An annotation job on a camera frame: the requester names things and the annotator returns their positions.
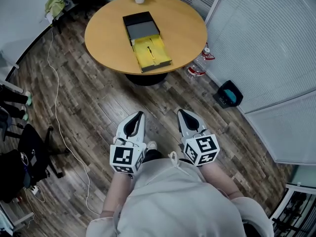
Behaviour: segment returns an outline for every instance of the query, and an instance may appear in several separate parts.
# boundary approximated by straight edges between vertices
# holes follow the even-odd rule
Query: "white shirt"
[[[262,237],[274,236],[271,221],[255,200],[229,200],[205,182],[197,167],[158,159],[142,164],[120,217],[93,220],[86,236],[245,237],[243,221]]]

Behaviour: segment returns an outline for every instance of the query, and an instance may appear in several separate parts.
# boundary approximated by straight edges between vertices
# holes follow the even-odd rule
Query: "shoe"
[[[26,113],[25,106],[22,106],[21,110],[23,110],[25,112],[25,114],[23,115],[22,119],[25,120],[25,121],[28,121],[29,115]]]
[[[153,141],[153,140],[148,142],[147,144],[147,151],[152,150],[152,149],[157,150],[157,143],[156,141]]]
[[[26,91],[25,95],[28,97],[28,100],[26,101],[26,105],[30,106],[32,104],[32,95],[29,91]]]

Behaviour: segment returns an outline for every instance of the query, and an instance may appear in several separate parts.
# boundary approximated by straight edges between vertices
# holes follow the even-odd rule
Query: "wooden floor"
[[[112,177],[109,149],[120,121],[143,111],[146,142],[156,140],[158,148],[167,155],[173,150],[180,152],[176,113],[183,108],[203,117],[216,134],[221,147],[217,162],[244,195],[257,200],[268,215],[273,211],[292,167],[273,162],[237,109],[223,110],[216,104],[212,95],[218,87],[213,81],[207,76],[190,80],[179,69],[169,73],[160,84],[136,86],[125,75],[99,65],[90,57],[84,45],[88,20],[81,13],[75,19],[76,22],[63,20],[62,34],[53,29],[50,61],[60,78],[57,107],[61,130],[66,143],[87,165],[91,208],[101,211],[109,188]],[[33,93],[29,123],[42,137],[52,125],[52,144],[64,149],[54,116],[57,77],[47,63],[50,41],[48,31],[22,60],[11,81]],[[7,152],[16,145],[16,139],[7,138],[0,149]],[[54,162],[65,177],[58,180],[51,175],[39,183],[45,203],[29,193],[38,224],[32,222],[28,230],[24,228],[23,236],[82,237],[88,223],[97,217],[85,206],[88,180],[80,163],[72,155],[57,156]]]

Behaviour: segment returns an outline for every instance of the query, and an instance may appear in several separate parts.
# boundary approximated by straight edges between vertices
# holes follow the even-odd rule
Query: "plastic bottle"
[[[187,75],[189,77],[201,77],[205,75],[209,61],[214,59],[215,57],[210,54],[209,48],[204,48],[202,53],[186,66]]]
[[[18,197],[15,197],[14,199],[12,199],[13,203],[20,203],[21,201],[22,201],[22,197],[21,196],[18,196]]]

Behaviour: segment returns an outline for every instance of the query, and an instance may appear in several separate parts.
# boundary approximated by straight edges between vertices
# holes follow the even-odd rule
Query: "office chair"
[[[10,202],[17,193],[23,188],[29,188],[36,185],[42,179],[50,176],[47,167],[57,176],[62,178],[63,173],[57,172],[50,160],[50,156],[67,154],[66,149],[63,152],[51,150],[49,148],[49,136],[53,127],[49,127],[43,142],[36,130],[27,124],[21,135],[9,133],[7,136],[20,138],[17,150],[13,150],[7,154],[0,155],[0,199]],[[27,157],[25,166],[21,160],[21,153]]]

